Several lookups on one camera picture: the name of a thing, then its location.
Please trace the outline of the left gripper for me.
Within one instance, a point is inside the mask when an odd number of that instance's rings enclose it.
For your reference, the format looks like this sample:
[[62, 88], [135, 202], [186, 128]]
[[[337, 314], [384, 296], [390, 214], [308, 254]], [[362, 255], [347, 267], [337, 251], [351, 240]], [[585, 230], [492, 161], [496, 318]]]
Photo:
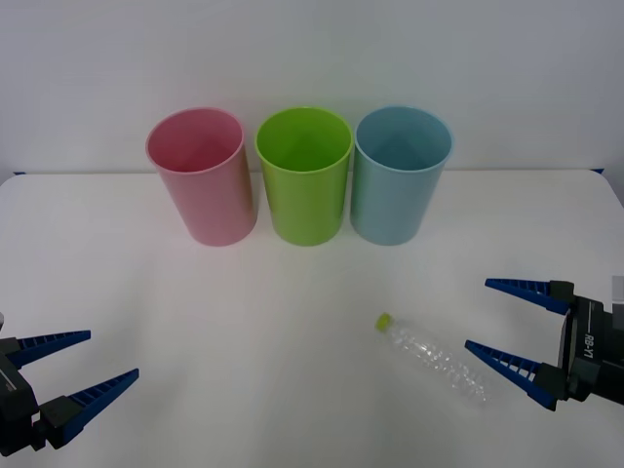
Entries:
[[[1, 339], [2, 456], [10, 456], [26, 447], [39, 450], [47, 442], [54, 449], [65, 447], [138, 380], [139, 369], [130, 370], [39, 407], [20, 369], [90, 338], [90, 331], [68, 331]], [[38, 413], [40, 419], [34, 421]]]

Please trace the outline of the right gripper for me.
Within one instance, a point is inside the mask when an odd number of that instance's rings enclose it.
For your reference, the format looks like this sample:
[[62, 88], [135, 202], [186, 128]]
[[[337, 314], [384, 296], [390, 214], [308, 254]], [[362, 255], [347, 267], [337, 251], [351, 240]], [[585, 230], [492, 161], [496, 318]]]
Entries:
[[610, 312], [594, 299], [574, 295], [574, 284], [487, 278], [485, 286], [565, 315], [561, 369], [466, 340], [464, 347], [517, 385], [538, 405], [555, 411], [558, 401], [596, 395], [623, 403], [623, 305]]

